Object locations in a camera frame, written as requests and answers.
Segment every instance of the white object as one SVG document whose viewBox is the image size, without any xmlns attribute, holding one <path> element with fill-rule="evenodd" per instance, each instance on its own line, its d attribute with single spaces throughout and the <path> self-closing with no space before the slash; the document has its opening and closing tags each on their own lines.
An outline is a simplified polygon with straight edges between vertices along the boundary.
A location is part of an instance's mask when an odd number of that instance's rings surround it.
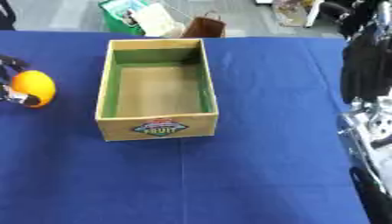
<svg viewBox="0 0 392 224">
<path fill-rule="evenodd" d="M 256 4 L 272 4 L 273 0 L 255 0 Z M 319 15 L 320 5 L 324 2 L 324 0 L 315 0 L 313 5 L 311 6 L 311 11 L 306 17 L 306 23 L 304 27 L 312 27 L 314 21 Z"/>
<path fill-rule="evenodd" d="M 174 24 L 174 29 L 165 33 L 162 37 L 167 39 L 179 39 L 181 38 L 185 30 L 186 30 L 186 26 L 184 24 L 176 22 Z"/>
<path fill-rule="evenodd" d="M 161 3 L 153 3 L 142 8 L 133 18 L 140 24 L 147 37 L 164 37 L 179 27 Z"/>
<path fill-rule="evenodd" d="M 272 4 L 273 0 L 255 0 L 256 4 Z"/>
<path fill-rule="evenodd" d="M 324 0 L 315 0 L 313 5 L 311 6 L 311 11 L 308 14 L 308 17 L 306 19 L 306 24 L 304 27 L 312 27 L 314 24 L 314 21 L 316 20 L 317 16 L 319 15 L 320 12 L 320 5 L 324 2 Z"/>
</svg>

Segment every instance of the robotic arm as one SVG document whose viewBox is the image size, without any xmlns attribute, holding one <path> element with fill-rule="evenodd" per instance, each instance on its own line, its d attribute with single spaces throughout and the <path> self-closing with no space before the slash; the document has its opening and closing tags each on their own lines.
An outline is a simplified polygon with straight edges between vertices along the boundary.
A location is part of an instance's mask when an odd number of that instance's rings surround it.
<svg viewBox="0 0 392 224">
<path fill-rule="evenodd" d="M 26 106 L 33 106 L 39 104 L 39 98 L 31 94 L 22 94 L 14 91 L 10 86 L 11 78 L 7 74 L 9 67 L 14 71 L 21 73 L 28 67 L 29 64 L 22 61 L 0 54 L 0 101 L 9 101 L 24 104 Z"/>
<path fill-rule="evenodd" d="M 392 223 L 391 3 L 383 0 L 323 3 L 346 38 L 340 77 L 349 111 L 338 117 L 350 176 L 373 224 Z"/>
</svg>

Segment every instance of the orange fruit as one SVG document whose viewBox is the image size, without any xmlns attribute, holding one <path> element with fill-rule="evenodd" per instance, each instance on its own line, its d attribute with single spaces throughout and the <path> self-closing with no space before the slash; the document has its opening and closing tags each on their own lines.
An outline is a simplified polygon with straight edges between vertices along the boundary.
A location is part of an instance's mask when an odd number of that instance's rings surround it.
<svg viewBox="0 0 392 224">
<path fill-rule="evenodd" d="M 24 71 L 12 77 L 11 85 L 13 90 L 39 98 L 39 105 L 29 106 L 40 108 L 48 104 L 56 94 L 56 86 L 51 77 L 40 71 Z"/>
</svg>

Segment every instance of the floor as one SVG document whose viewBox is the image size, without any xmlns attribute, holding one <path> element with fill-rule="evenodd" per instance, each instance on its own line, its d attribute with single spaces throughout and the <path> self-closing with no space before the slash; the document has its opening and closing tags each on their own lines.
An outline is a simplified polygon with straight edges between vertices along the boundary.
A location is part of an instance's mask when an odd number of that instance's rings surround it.
<svg viewBox="0 0 392 224">
<path fill-rule="evenodd" d="M 11 0 L 10 3 L 18 15 L 19 30 L 107 32 L 97 6 L 99 1 Z M 186 24 L 191 21 L 189 17 L 218 11 L 227 23 L 229 37 L 339 37 L 332 23 L 322 19 L 312 28 L 282 27 L 268 5 L 256 6 L 253 0 L 165 0 L 165 5 L 176 20 Z"/>
</svg>

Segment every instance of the brown box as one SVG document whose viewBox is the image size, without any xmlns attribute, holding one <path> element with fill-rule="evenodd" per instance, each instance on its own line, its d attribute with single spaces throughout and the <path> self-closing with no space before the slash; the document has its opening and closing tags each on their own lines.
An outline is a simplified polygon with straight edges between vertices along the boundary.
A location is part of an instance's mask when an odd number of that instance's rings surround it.
<svg viewBox="0 0 392 224">
<path fill-rule="evenodd" d="M 95 113 L 105 140 L 212 136 L 217 118 L 202 39 L 110 41 Z"/>
<path fill-rule="evenodd" d="M 208 17 L 196 17 L 189 27 L 184 31 L 182 38 L 224 38 L 226 35 L 226 24 L 218 19 Z"/>
</svg>

